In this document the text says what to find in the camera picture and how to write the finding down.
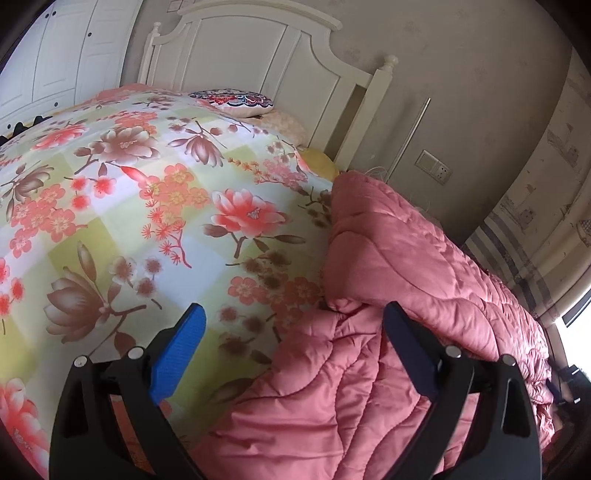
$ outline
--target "yellow pillow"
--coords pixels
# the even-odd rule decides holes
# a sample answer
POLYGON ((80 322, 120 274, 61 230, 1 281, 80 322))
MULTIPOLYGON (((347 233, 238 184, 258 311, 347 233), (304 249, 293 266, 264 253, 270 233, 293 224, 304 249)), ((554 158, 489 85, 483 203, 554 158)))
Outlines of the yellow pillow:
POLYGON ((320 150, 304 148, 300 155, 310 167, 310 170, 323 179, 334 181, 340 173, 334 162, 320 150))

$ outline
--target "white wooden headboard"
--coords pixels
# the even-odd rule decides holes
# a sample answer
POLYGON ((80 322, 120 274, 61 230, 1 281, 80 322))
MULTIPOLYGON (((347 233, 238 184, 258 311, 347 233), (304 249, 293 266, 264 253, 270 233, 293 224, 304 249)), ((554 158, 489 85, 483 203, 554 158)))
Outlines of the white wooden headboard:
POLYGON ((309 146, 322 151, 359 86, 366 90, 363 100, 334 158, 341 170, 349 167, 392 81, 396 57, 388 56, 373 75, 348 65, 329 46, 331 31, 342 24, 288 0, 204 0, 178 13, 183 17, 170 34, 160 36, 160 24, 154 25, 140 83, 178 92, 263 93, 296 117, 309 146))

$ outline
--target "metal pole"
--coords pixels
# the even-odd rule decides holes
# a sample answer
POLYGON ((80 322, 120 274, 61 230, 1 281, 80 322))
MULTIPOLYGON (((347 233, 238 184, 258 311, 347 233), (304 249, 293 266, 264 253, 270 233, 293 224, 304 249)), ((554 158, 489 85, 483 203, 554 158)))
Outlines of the metal pole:
POLYGON ((421 108, 421 111, 419 112, 417 119, 413 123, 413 127, 411 128, 410 132, 408 133, 408 136, 406 137, 406 140, 402 144, 402 147, 400 147, 400 150, 398 150, 398 154, 396 154, 396 158, 394 159, 394 161, 392 162, 392 166, 388 170, 388 175, 386 175, 386 179, 385 179, 386 183, 388 183, 390 181, 390 177, 392 176, 392 173, 394 173, 394 169, 398 166, 398 163, 400 163, 400 160, 402 159, 402 156, 406 152, 406 149, 408 148, 409 143, 413 139, 414 134, 416 133, 417 128, 421 123, 421 120, 423 120, 423 117, 425 116, 425 112, 427 111, 427 108, 429 107, 429 103, 431 103, 431 97, 429 97, 427 100, 425 100, 425 103, 423 104, 423 107, 421 108))

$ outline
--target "white wardrobe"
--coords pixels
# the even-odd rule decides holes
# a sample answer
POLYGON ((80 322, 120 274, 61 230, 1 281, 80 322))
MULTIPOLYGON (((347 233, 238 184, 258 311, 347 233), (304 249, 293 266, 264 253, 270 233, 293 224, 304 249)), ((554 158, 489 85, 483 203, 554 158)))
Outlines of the white wardrobe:
POLYGON ((56 0, 0 73, 0 134, 115 88, 143 0, 56 0))

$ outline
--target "wall switch plate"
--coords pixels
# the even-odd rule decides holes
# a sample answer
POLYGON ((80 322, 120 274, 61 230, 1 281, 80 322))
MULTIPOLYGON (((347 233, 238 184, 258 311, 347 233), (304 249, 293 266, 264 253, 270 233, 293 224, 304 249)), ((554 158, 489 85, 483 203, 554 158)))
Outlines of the wall switch plate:
POLYGON ((452 170, 445 163, 439 160, 427 150, 423 150, 417 161, 414 163, 422 171, 428 173, 441 185, 445 185, 452 176, 452 170))

